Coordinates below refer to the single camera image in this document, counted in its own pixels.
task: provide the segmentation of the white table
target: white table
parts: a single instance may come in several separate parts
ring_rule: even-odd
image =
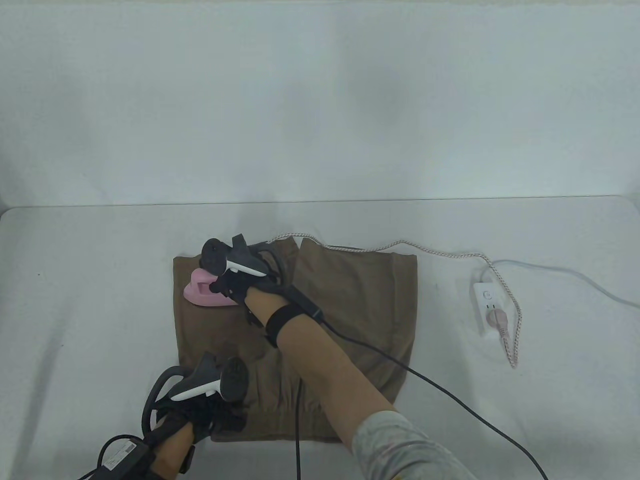
[[[75,479],[102,443],[140,433],[177,360],[172,259],[213,236],[311,232],[378,246],[562,265],[640,300],[640,216],[625,199],[549,198],[15,209],[0,220],[0,479]],[[480,338],[480,260],[419,256],[411,365],[530,448],[552,479],[636,479],[640,312],[578,280],[503,266],[524,312],[520,367]],[[538,478],[529,460],[415,378],[397,407],[480,479]],[[203,442],[189,478],[294,478],[292,442]],[[360,478],[339,445],[304,442],[305,480]]]

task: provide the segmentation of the electrical outlet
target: electrical outlet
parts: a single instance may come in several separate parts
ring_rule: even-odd
[[[478,282],[474,284],[476,305],[480,314],[480,335],[487,339],[499,339],[500,333],[486,322],[486,315],[491,310],[499,308],[504,310],[499,284],[491,282]]]

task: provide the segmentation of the brown pants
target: brown pants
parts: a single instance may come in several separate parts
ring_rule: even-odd
[[[336,252],[291,238],[276,242],[287,277],[313,300],[326,320],[348,337],[382,349],[408,364],[415,333],[417,261],[397,253]],[[249,368],[245,403],[248,418],[240,433],[215,434],[215,441],[292,440],[299,376],[272,348],[260,329],[250,326],[241,307],[198,307],[182,296],[198,257],[173,260],[173,307],[180,364],[194,367],[203,352],[218,360],[239,356]],[[379,354],[338,338],[353,363],[390,401],[396,399],[406,372]],[[303,388],[300,438],[339,441],[317,397]]]

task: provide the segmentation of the forearm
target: forearm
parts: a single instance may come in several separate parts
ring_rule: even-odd
[[[151,471],[164,480],[175,479],[192,444],[193,425],[187,423],[156,449],[156,459],[151,464]]]
[[[246,304],[263,324],[286,301],[250,289]],[[394,410],[347,354],[306,315],[291,319],[280,330],[278,348],[316,393],[332,427],[347,447],[363,420],[382,410]]]

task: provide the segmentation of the power cord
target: power cord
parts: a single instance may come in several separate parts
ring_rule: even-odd
[[[579,271],[571,270],[570,268],[566,268],[566,267],[553,267],[553,266],[548,266],[548,265],[538,265],[538,264],[535,264],[535,263],[520,262],[519,260],[507,260],[507,259],[504,259],[504,260],[494,260],[493,261],[493,265],[497,265],[497,264],[501,264],[501,263],[502,264],[516,265],[518,267],[532,268],[532,269],[537,269],[537,270],[555,271],[555,272],[558,272],[558,273],[566,273],[567,275],[573,275],[574,277],[579,278],[583,282],[589,284],[590,286],[592,286],[593,288],[595,288],[596,290],[598,290],[602,294],[606,295],[607,297],[609,297],[613,301],[616,301],[618,303],[621,303],[622,305],[628,305],[630,307],[637,308],[637,309],[640,310],[640,304],[635,303],[635,302],[630,301],[630,300],[625,300],[624,298],[620,298],[619,296],[614,295],[613,293],[609,292],[608,290],[605,290],[603,287],[598,285],[596,282],[594,282],[592,279],[590,279],[584,273],[580,273]],[[482,280],[484,278],[484,275],[487,273],[488,270],[489,270],[488,267],[486,267],[483,270],[483,272],[480,275],[480,280]]]
[[[91,470],[91,472],[85,473],[78,480],[86,480],[86,479],[88,479],[91,475],[93,475],[95,473],[95,471],[98,468],[100,468],[102,466],[102,460],[104,459],[104,453],[107,451],[107,448],[109,448],[109,445],[111,445],[113,442],[116,442],[117,440],[137,440],[139,442],[142,442],[142,439],[140,437],[135,436],[135,435],[124,434],[124,435],[112,436],[102,446],[102,449],[100,450],[100,453],[98,454],[98,462],[96,464],[96,467],[93,470]]]
[[[454,402],[456,402],[458,405],[460,405],[462,408],[464,408],[466,411],[468,411],[471,414],[471,416],[473,416],[475,419],[479,420],[485,426],[489,427],[491,430],[496,432],[502,438],[504,438],[509,443],[511,443],[512,445],[517,447],[520,451],[522,451],[528,457],[528,459],[531,460],[533,465],[535,465],[535,467],[538,469],[538,472],[540,473],[540,476],[544,480],[548,480],[548,477],[547,477],[547,474],[545,473],[545,471],[542,469],[542,467],[540,466],[538,461],[535,459],[535,457],[525,447],[520,445],[516,440],[513,440],[509,435],[507,435],[505,432],[500,430],[498,427],[492,425],[487,420],[482,418],[480,416],[480,414],[476,413],[471,407],[469,407],[466,403],[464,403],[461,399],[456,397],[454,394],[449,392],[446,388],[441,387],[439,384],[435,383],[430,378],[428,378],[425,375],[413,370],[408,365],[405,365],[404,363],[400,362],[400,360],[392,357],[391,355],[389,355],[388,353],[382,351],[381,349],[379,349],[377,347],[374,347],[372,345],[369,345],[366,342],[362,342],[360,340],[352,339],[351,337],[347,337],[346,335],[338,332],[331,324],[327,323],[326,320],[323,321],[323,324],[336,337],[339,337],[342,340],[345,340],[347,342],[362,346],[364,348],[368,348],[370,350],[373,350],[374,352],[376,352],[377,354],[383,356],[387,360],[390,360],[391,362],[394,362],[396,365],[402,367],[403,369],[405,369],[409,373],[412,373],[413,375],[416,375],[416,377],[420,378],[421,380],[424,380],[425,382],[429,383],[432,387],[437,388],[439,391],[444,393],[446,396],[451,398]],[[298,480],[301,480],[301,474],[300,474],[300,431],[299,431],[299,428],[298,428],[298,422],[299,422],[298,416],[299,416],[299,410],[300,410],[300,392],[301,392],[301,390],[302,390],[302,380],[300,380],[299,383],[298,383],[298,396],[296,397],[296,471],[297,471]]]

